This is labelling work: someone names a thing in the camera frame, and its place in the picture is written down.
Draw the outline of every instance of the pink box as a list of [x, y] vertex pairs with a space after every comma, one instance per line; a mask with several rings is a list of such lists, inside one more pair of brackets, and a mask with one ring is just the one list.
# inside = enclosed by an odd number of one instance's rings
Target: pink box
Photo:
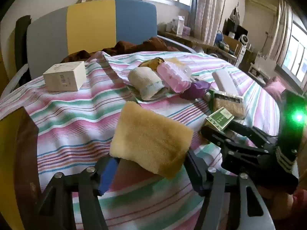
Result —
[[184, 26], [183, 27], [183, 31], [182, 31], [182, 35], [187, 35], [189, 36], [191, 33], [191, 28], [190, 27], [187, 27], [187, 26]]

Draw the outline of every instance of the yellow board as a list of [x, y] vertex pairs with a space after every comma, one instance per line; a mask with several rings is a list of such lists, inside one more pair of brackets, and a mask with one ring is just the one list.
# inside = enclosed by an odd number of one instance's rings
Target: yellow board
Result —
[[12, 230], [23, 230], [14, 189], [16, 136], [22, 116], [16, 110], [0, 120], [0, 212]]
[[74, 4], [67, 9], [68, 54], [91, 53], [116, 44], [115, 0]]

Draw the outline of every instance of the beige sponge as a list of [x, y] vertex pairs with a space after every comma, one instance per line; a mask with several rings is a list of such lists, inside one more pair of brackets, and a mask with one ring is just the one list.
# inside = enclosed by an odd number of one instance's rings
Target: beige sponge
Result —
[[110, 155], [173, 178], [181, 169], [193, 136], [184, 124], [127, 102], [119, 117]]

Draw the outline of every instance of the striped bed sheet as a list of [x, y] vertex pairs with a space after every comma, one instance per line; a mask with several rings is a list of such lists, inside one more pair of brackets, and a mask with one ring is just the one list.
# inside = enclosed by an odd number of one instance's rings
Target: striped bed sheet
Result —
[[[24, 106], [39, 128], [37, 164], [41, 189], [56, 172], [79, 173], [108, 153], [120, 111], [126, 101], [178, 120], [194, 130], [191, 148], [208, 164], [222, 169], [220, 149], [203, 145], [198, 134], [209, 114], [204, 100], [191, 102], [169, 93], [142, 101], [129, 89], [128, 73], [155, 57], [176, 57], [193, 75], [202, 75], [217, 86], [211, 73], [226, 69], [240, 95], [247, 116], [241, 123], [278, 133], [279, 109], [273, 98], [245, 73], [224, 60], [185, 52], [139, 52], [111, 57], [97, 52], [86, 62], [87, 81], [77, 92], [48, 92], [43, 77], [16, 89], [0, 101], [0, 119]], [[193, 229], [203, 199], [193, 191], [182, 167], [172, 180], [154, 175], [122, 160], [110, 189], [99, 198], [109, 229]], [[83, 229], [78, 196], [73, 205], [78, 229]]]

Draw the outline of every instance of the white rectangular object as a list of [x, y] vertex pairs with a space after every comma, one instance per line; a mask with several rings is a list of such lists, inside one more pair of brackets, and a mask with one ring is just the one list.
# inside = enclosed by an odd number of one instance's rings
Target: white rectangular object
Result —
[[226, 92], [233, 95], [239, 95], [232, 78], [229, 73], [222, 69], [212, 73], [215, 83], [220, 91]]
[[48, 91], [78, 91], [86, 81], [84, 61], [55, 64], [43, 76]]
[[178, 35], [182, 35], [183, 27], [185, 26], [185, 18], [177, 16], [172, 20], [172, 31]]

